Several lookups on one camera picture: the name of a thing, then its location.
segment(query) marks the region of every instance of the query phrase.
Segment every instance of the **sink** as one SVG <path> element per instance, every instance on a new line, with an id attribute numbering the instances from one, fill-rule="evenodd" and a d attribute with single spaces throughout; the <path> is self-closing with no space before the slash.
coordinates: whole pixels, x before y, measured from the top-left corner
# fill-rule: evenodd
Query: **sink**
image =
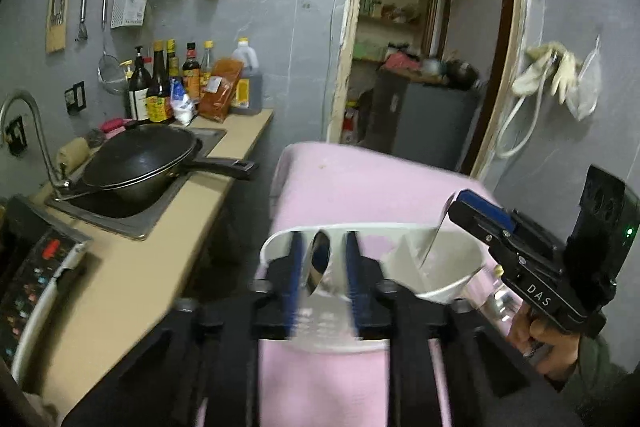
<path id="1" fill-rule="evenodd" d="M 195 134 L 202 144 L 197 158 L 208 156 L 226 134 L 223 129 L 190 128 L 189 131 Z M 82 169 L 83 167 L 79 168 L 72 178 L 79 178 Z M 191 173 L 188 173 L 176 178 L 155 199 L 140 204 L 125 203 L 110 191 L 88 194 L 68 201 L 58 201 L 51 197 L 46 204 L 101 229 L 142 241 L 148 237 L 190 176 Z"/>

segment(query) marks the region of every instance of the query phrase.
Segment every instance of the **bag of food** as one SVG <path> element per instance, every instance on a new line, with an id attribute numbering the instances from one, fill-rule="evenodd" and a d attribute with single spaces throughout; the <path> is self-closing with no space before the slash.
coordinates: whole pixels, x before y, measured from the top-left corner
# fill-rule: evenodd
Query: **bag of food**
<path id="1" fill-rule="evenodd" d="M 220 58 L 211 71 L 207 86 L 200 95 L 198 114 L 216 122 L 225 121 L 244 62 L 232 58 Z"/>

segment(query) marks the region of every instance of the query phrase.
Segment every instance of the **plastic jug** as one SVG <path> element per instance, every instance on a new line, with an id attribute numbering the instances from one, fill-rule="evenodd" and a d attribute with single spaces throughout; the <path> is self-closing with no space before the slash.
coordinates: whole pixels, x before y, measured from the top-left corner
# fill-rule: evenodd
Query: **plastic jug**
<path id="1" fill-rule="evenodd" d="M 262 110 L 262 73 L 258 57 L 253 48 L 249 46 L 249 39 L 238 39 L 238 47 L 231 54 L 235 60 L 241 60 L 244 64 L 236 97 L 231 103 L 230 111 L 236 114 L 258 114 Z"/>

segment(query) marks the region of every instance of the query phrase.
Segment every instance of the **das logo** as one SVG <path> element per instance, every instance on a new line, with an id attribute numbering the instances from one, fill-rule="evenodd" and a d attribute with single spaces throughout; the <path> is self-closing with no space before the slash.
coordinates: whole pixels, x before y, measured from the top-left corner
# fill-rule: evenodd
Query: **das logo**
<path id="1" fill-rule="evenodd" d="M 529 288 L 527 288 L 527 293 L 530 293 L 531 295 L 533 295 L 533 298 L 537 301 L 539 301 L 540 303 L 542 303 L 543 306 L 549 306 L 549 302 L 551 302 L 551 298 L 550 297 L 545 297 L 542 292 L 537 292 L 536 291 L 536 285 L 532 284 L 531 286 L 529 286 Z"/>

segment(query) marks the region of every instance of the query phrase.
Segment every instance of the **faucet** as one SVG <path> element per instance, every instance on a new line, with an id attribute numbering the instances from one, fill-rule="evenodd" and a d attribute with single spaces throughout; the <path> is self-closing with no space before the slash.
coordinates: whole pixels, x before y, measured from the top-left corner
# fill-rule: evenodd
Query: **faucet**
<path id="1" fill-rule="evenodd" d="M 51 183 L 51 186 L 53 187 L 56 195 L 60 196 L 60 188 L 68 188 L 69 181 L 63 180 L 53 167 L 51 156 L 49 155 L 49 148 L 47 147 L 47 142 L 45 141 L 44 133 L 42 130 L 42 120 L 40 119 L 40 110 L 38 109 L 38 104 L 36 103 L 35 98 L 31 96 L 31 93 L 25 89 L 15 90 L 8 97 L 6 97 L 6 99 L 4 99 L 4 102 L 2 102 L 2 106 L 0 107 L 0 148 L 6 141 L 6 137 L 4 135 L 6 114 L 11 105 L 16 100 L 24 101 L 31 110 L 31 116 L 33 117 L 33 121 L 36 125 L 36 136 L 38 137 L 38 144 L 40 145 L 40 152 L 42 153 L 42 158 L 44 159 L 44 165 L 47 168 L 47 176 L 49 177 L 49 182 Z"/>

